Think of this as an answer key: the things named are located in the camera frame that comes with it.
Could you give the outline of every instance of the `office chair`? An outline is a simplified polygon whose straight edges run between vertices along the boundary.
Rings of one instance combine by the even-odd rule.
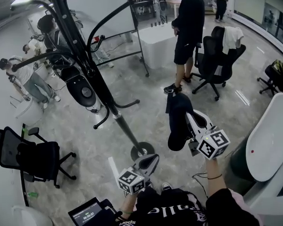
[[[215,84],[222,84],[225,87],[226,81],[232,76],[232,66],[234,62],[244,53],[246,47],[241,45],[240,48],[230,49],[229,53],[226,55],[222,52],[223,46],[223,35],[225,29],[223,27],[215,27],[212,36],[206,36],[203,38],[204,54],[198,53],[199,44],[196,46],[195,54],[195,67],[198,68],[200,74],[191,73],[190,77],[197,76],[200,80],[205,79],[205,81],[199,85],[196,89],[192,91],[193,94],[205,86],[210,84],[216,93],[215,100],[219,100],[219,92]],[[220,75],[215,75],[215,72],[221,66]]]
[[[35,135],[44,143],[36,144],[22,139],[10,127],[0,129],[1,167],[24,171],[24,178],[30,182],[53,180],[56,188],[60,188],[57,185],[59,170],[71,180],[76,180],[76,176],[70,176],[61,168],[68,157],[76,157],[75,153],[71,152],[60,159],[58,144],[43,139],[39,135],[39,128],[30,129],[28,135]]]
[[[283,65],[276,66],[278,65],[277,62],[279,61],[274,61],[265,69],[265,73],[269,77],[268,81],[262,79],[261,77],[257,78],[257,81],[263,81],[267,85],[265,89],[259,91],[260,94],[262,94],[263,91],[270,89],[274,96],[275,92],[278,93],[276,87],[283,92]]]

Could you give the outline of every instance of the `black t-shirt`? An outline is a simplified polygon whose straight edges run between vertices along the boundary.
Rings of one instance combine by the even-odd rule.
[[[178,40],[183,43],[202,42],[204,25],[204,1],[182,0],[179,6],[178,17],[172,26],[179,29]]]
[[[197,198],[180,189],[175,194],[170,190],[162,195],[138,197],[135,211],[127,221],[118,221],[116,226],[209,226],[235,225],[259,226],[258,220],[236,203],[230,190],[221,189],[212,195],[204,208]]]
[[[217,7],[219,6],[226,7],[227,5],[226,0],[217,0],[216,4],[217,4]]]

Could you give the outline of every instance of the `ceiling light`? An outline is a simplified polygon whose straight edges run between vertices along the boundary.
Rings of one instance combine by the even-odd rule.
[[[24,4],[24,3],[27,3],[29,1],[31,1],[31,0],[15,0],[15,1],[13,1],[13,3],[11,5],[14,6],[14,5],[19,5],[19,4]]]

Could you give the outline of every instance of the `white jacket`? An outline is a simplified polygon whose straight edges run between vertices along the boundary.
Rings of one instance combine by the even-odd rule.
[[[240,48],[241,39],[244,37],[240,28],[225,27],[225,34],[223,36],[223,53],[226,55],[230,49]]]

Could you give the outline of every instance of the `black shorts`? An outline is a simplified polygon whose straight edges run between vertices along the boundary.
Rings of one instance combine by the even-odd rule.
[[[196,44],[195,42],[182,42],[178,39],[175,47],[174,63],[184,65],[190,57],[193,57]]]

